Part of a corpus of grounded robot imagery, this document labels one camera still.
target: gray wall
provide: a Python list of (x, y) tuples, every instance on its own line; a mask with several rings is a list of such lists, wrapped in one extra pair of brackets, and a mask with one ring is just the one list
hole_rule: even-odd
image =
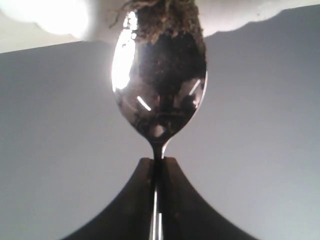
[[(218, 33), (207, 47), (206, 98), (166, 155), (254, 236), (319, 240), (320, 6)], [(0, 55), (1, 240), (69, 234), (152, 155), (114, 102), (112, 55), (88, 42)]]

